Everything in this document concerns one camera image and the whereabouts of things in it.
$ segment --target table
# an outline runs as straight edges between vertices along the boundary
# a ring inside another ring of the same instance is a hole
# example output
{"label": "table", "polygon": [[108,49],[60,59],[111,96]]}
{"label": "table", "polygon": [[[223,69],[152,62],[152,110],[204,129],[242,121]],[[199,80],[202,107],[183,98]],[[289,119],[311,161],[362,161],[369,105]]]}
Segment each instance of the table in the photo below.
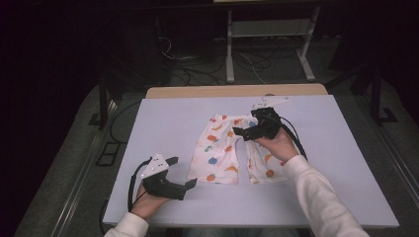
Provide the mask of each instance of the table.
{"label": "table", "polygon": [[[126,211],[129,178],[139,163],[156,152],[179,156],[167,178],[184,184],[195,142],[210,116],[250,114],[251,105],[266,94],[289,97],[274,109],[293,123],[310,164],[328,178],[360,223],[398,226],[333,96],[318,84],[150,89],[138,110],[104,222],[115,224]],[[244,143],[237,142],[236,154],[238,185],[197,183],[183,201],[168,202],[148,222],[164,227],[308,226],[289,183],[250,184]]]}

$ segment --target right hand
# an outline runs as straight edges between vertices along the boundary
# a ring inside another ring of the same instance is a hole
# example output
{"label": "right hand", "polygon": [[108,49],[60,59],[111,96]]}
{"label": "right hand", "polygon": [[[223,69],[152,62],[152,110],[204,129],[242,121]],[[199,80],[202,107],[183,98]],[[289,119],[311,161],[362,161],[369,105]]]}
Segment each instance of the right hand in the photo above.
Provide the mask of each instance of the right hand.
{"label": "right hand", "polygon": [[274,139],[262,137],[254,141],[267,148],[272,155],[284,162],[298,155],[298,151],[293,145],[293,140],[283,128],[280,128]]}

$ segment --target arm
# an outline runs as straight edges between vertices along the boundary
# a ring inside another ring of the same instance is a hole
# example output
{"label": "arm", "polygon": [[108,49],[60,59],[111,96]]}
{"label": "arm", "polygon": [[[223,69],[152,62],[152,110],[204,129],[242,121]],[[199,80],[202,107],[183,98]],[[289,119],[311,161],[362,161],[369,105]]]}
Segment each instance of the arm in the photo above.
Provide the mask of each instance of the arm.
{"label": "arm", "polygon": [[143,185],[139,187],[136,196],[140,198],[134,203],[131,212],[127,212],[117,226],[106,233],[105,237],[145,236],[148,229],[148,223],[145,220],[170,200],[166,197],[149,195]]}
{"label": "arm", "polygon": [[284,174],[293,183],[298,202],[316,236],[368,236],[327,179],[298,155],[293,141],[282,128],[272,140],[255,141],[287,162]]}

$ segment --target left hand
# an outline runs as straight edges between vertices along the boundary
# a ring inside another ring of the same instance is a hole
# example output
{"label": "left hand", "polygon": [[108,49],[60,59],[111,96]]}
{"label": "left hand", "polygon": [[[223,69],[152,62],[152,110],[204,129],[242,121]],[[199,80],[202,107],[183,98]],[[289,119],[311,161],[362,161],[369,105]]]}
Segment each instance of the left hand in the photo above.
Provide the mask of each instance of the left hand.
{"label": "left hand", "polygon": [[[145,187],[141,184],[138,188],[136,196],[144,194]],[[171,199],[167,197],[155,197],[145,193],[139,200],[135,202],[132,207],[131,213],[141,217],[142,219],[147,219],[151,217],[164,203]]]}

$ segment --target table surface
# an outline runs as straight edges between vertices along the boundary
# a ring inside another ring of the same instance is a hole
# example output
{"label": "table surface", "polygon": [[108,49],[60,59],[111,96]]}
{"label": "table surface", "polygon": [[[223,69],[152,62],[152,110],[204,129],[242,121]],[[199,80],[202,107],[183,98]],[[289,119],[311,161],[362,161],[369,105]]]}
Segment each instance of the table surface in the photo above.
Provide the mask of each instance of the table surface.
{"label": "table surface", "polygon": [[[333,96],[325,95],[324,88],[317,95],[312,95],[314,90],[307,89],[321,89],[321,85],[300,85],[306,89],[305,93],[312,93],[309,96],[297,96],[296,91],[286,90],[293,88],[291,85],[228,87],[228,90],[217,87],[154,88],[147,93],[147,99],[141,102],[138,110],[104,222],[115,224],[125,213],[129,179],[139,163],[156,152],[167,158],[179,156],[179,163],[169,169],[167,178],[173,183],[184,184],[195,143],[211,116],[215,113],[250,114],[252,105],[269,93],[290,98],[274,109],[293,123],[309,163],[326,176],[360,223],[364,227],[398,226]],[[234,88],[247,90],[236,93]],[[213,94],[206,94],[206,89]],[[182,96],[179,91],[187,93]],[[256,93],[259,96],[242,97],[246,91],[252,95],[259,91]],[[172,94],[178,98],[150,99],[158,97],[159,93],[160,98]],[[192,97],[196,93],[202,97]],[[168,202],[148,222],[170,227],[308,226],[289,182],[251,184],[242,140],[236,144],[236,154],[241,164],[238,185],[197,183],[186,193],[184,200]]]}

